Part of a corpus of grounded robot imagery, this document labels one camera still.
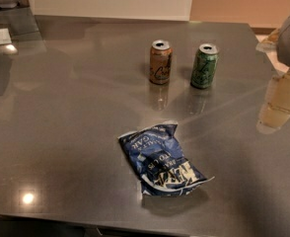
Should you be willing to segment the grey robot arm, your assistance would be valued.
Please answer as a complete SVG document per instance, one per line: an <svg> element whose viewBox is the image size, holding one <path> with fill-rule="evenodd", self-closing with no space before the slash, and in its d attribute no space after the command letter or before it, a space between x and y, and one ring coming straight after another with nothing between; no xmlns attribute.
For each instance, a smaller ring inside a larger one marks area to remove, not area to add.
<svg viewBox="0 0 290 237"><path fill-rule="evenodd" d="M263 134L280 129L290 119L290 15L279 29L263 39L256 49L261 52L275 52L277 60L288 70L274 75L268 85L256 128Z"/></svg>

